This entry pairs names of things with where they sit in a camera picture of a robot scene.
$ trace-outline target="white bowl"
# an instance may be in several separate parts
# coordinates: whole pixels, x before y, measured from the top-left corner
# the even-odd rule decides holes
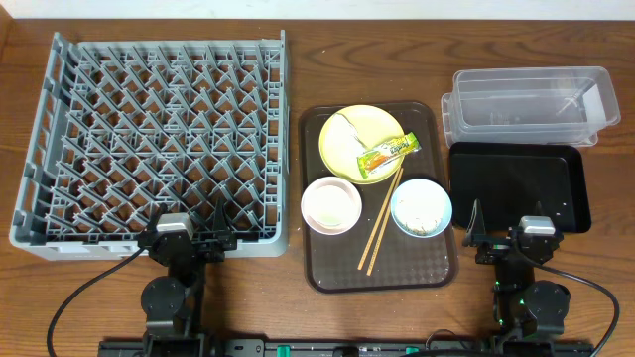
[[[399,220],[400,217],[404,218],[404,211],[400,212],[400,208],[409,209],[409,213],[414,211],[415,207],[419,207],[422,214],[424,211],[427,213],[426,220],[436,220],[437,226],[421,234],[409,229],[405,222]],[[397,226],[406,234],[417,238],[431,238],[445,231],[451,222],[452,203],[443,187],[429,179],[415,178],[395,189],[390,199],[390,214]]]
[[[302,216],[317,233],[341,234],[352,228],[361,215],[361,196],[343,178],[320,178],[302,195]]]

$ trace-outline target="white wall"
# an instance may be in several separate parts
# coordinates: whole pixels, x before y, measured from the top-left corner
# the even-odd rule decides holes
[[[13,18],[635,20],[635,0],[0,0]]]

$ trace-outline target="brown serving tray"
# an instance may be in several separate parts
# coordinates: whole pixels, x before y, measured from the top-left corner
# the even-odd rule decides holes
[[[414,132],[422,146],[422,150],[404,160],[401,183],[408,179],[431,179],[447,188],[437,122],[430,108],[418,102],[373,105],[394,116],[405,133]],[[301,118],[303,191],[314,180],[332,176],[319,155],[319,132],[330,115],[343,107],[316,107]],[[421,239],[403,233],[392,218],[389,218],[372,275],[366,276],[366,269],[374,243],[364,269],[357,270],[391,181],[389,177],[378,183],[355,186],[361,195],[362,212],[355,226],[346,233],[326,236],[304,224],[307,280],[316,290],[335,294],[438,288],[452,281],[458,262],[451,226],[436,237]]]

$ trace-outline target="yellow plate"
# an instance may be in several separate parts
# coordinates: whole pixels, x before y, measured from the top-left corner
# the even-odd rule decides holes
[[[370,105],[353,105],[339,110],[357,129],[359,140],[371,149],[389,139],[404,136],[404,130],[392,115]],[[401,157],[385,167],[377,170],[368,178],[363,178],[357,166],[354,150],[344,147],[350,142],[345,132],[336,133],[330,130],[333,116],[326,120],[319,133],[319,154],[326,167],[337,177],[347,179],[353,183],[369,184],[379,182],[392,175],[404,161]]]

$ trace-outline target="light blue bowl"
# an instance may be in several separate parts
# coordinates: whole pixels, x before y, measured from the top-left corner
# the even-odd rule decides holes
[[[426,235],[421,235],[406,228],[395,216],[395,208],[397,204],[402,201],[403,197],[433,200],[435,205],[439,207],[439,216],[441,217],[441,222],[437,226],[437,229]],[[402,183],[395,189],[390,199],[390,214],[397,226],[404,231],[404,233],[417,238],[432,238],[445,231],[452,221],[452,203],[443,187],[429,179],[415,178]]]

